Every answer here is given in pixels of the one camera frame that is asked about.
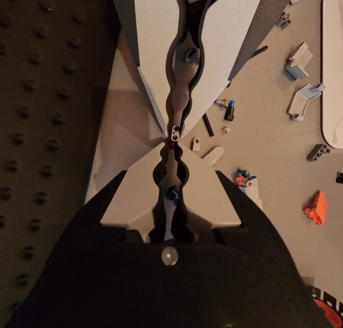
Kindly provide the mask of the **orange three-lobe toy piece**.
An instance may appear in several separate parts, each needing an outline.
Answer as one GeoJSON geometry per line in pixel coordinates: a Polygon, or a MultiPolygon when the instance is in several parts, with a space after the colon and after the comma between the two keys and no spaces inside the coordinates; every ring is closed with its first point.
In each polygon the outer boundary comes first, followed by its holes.
{"type": "Polygon", "coordinates": [[[168,142],[169,151],[174,151],[174,143],[170,140],[170,137],[167,138],[164,131],[162,131],[162,135],[166,138],[166,140],[168,142]]]}

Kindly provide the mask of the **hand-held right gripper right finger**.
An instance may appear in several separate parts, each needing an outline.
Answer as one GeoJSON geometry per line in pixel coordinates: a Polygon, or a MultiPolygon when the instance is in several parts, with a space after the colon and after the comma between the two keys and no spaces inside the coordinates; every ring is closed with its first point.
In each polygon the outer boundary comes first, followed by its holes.
{"type": "Polygon", "coordinates": [[[213,166],[182,143],[175,144],[181,180],[175,209],[175,240],[195,240],[216,228],[238,227],[241,220],[213,166]]]}

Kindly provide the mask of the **orange round object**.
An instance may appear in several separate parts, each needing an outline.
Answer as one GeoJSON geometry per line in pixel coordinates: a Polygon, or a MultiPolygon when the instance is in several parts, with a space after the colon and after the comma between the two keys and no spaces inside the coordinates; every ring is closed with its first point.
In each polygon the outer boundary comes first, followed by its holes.
{"type": "Polygon", "coordinates": [[[342,328],[343,323],[341,317],[332,309],[331,306],[324,304],[322,301],[314,299],[317,306],[323,311],[328,321],[334,328],[342,328]]]}

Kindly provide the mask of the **black connector with blue pin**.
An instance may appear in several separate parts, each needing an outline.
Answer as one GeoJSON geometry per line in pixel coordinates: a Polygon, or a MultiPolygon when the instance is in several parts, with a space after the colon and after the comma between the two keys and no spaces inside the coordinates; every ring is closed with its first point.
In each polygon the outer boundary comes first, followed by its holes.
{"type": "Polygon", "coordinates": [[[235,110],[234,105],[235,105],[235,101],[231,100],[229,103],[229,106],[226,109],[224,120],[226,121],[234,120],[234,110],[235,110]]]}

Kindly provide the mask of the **grey orange toy assembly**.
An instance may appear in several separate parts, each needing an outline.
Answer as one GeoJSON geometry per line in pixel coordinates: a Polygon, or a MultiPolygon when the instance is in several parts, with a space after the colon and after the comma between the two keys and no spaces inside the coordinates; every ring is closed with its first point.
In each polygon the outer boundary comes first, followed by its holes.
{"type": "Polygon", "coordinates": [[[236,183],[240,190],[247,195],[261,210],[263,210],[262,199],[260,198],[258,178],[250,171],[237,169],[236,183]]]}

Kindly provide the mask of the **dark grey three-hole beam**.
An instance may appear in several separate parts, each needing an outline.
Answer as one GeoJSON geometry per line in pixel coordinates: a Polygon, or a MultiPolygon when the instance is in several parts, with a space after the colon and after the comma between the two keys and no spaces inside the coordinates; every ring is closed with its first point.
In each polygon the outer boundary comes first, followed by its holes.
{"type": "Polygon", "coordinates": [[[331,152],[331,149],[327,144],[317,144],[308,154],[306,160],[308,162],[315,162],[321,157],[321,155],[329,154],[330,152],[331,152]]]}

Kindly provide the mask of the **white book stand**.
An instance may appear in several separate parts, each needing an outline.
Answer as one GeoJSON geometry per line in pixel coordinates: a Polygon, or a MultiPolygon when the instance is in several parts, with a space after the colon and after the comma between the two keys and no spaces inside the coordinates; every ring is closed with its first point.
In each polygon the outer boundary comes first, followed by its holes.
{"type": "Polygon", "coordinates": [[[322,133],[343,148],[343,0],[322,0],[322,133]]]}

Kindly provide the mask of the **long black toy axle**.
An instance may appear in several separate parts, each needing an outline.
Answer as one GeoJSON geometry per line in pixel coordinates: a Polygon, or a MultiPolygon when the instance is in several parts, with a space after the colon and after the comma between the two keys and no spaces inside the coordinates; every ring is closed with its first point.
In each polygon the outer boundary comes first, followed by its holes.
{"type": "Polygon", "coordinates": [[[210,122],[208,120],[208,116],[207,116],[206,113],[204,113],[204,115],[202,116],[202,119],[203,119],[203,122],[205,124],[205,127],[206,127],[206,130],[208,132],[209,137],[213,137],[214,136],[214,132],[212,130],[211,124],[210,124],[210,122]]]}

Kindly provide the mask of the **grey curved toy panel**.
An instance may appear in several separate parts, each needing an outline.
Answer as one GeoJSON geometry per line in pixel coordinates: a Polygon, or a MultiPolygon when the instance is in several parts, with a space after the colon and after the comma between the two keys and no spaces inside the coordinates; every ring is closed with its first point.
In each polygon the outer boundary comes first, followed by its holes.
{"type": "Polygon", "coordinates": [[[315,86],[307,84],[296,91],[287,109],[287,113],[291,119],[297,122],[303,121],[309,103],[313,99],[321,96],[325,88],[326,86],[322,83],[318,83],[315,86]]]}

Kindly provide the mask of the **grey claw toy piece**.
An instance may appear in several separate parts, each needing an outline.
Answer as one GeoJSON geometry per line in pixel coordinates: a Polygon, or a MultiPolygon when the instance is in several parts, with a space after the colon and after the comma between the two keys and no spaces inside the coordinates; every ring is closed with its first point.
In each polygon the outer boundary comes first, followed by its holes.
{"type": "Polygon", "coordinates": [[[186,63],[197,63],[197,64],[199,64],[200,60],[201,60],[201,56],[200,56],[198,48],[196,48],[196,47],[189,49],[186,52],[185,57],[184,57],[184,61],[186,63]]]}

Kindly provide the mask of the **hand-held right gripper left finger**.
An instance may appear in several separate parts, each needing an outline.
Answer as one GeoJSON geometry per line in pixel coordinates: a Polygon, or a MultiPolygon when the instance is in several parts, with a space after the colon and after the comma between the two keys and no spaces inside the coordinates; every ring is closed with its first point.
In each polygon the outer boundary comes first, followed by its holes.
{"type": "Polygon", "coordinates": [[[104,227],[136,230],[144,243],[150,243],[149,233],[156,223],[153,210],[158,202],[159,187],[153,171],[162,161],[160,143],[128,168],[100,223],[104,227]]]}

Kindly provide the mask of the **short black toy axle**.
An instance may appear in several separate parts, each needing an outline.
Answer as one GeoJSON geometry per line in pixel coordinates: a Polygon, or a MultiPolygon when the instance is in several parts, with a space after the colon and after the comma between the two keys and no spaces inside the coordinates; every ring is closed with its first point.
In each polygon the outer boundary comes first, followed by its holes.
{"type": "Polygon", "coordinates": [[[251,55],[250,59],[251,59],[251,58],[254,58],[255,56],[257,56],[257,55],[259,55],[259,54],[261,54],[261,53],[263,53],[263,52],[266,51],[267,49],[268,49],[268,45],[265,45],[265,46],[263,46],[263,47],[257,49],[257,50],[251,55]]]}

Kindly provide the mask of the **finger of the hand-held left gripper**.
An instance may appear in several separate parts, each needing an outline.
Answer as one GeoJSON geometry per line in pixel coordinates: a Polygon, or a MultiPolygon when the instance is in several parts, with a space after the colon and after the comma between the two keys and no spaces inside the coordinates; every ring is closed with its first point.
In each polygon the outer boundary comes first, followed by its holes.
{"type": "Polygon", "coordinates": [[[174,53],[185,29],[185,0],[134,0],[138,71],[165,136],[170,136],[176,87],[174,53]]]}
{"type": "Polygon", "coordinates": [[[182,120],[180,137],[202,118],[230,83],[230,73],[261,0],[215,0],[200,26],[199,75],[190,86],[190,107],[182,120]]]}

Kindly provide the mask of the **grey double tube connector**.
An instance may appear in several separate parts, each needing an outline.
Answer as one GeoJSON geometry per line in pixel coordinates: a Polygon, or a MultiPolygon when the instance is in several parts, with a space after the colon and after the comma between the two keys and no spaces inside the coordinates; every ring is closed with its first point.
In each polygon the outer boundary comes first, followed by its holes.
{"type": "Polygon", "coordinates": [[[277,21],[276,27],[279,27],[281,30],[285,30],[291,24],[291,19],[289,16],[290,14],[284,11],[277,21]]]}

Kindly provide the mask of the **white toy blade piece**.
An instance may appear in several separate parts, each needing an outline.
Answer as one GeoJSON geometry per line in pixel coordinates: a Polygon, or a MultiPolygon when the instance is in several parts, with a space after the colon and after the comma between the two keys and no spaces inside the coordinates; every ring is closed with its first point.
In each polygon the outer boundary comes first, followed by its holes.
{"type": "Polygon", "coordinates": [[[219,160],[219,158],[224,154],[224,152],[225,149],[223,147],[214,147],[202,158],[202,160],[211,167],[219,160]]]}

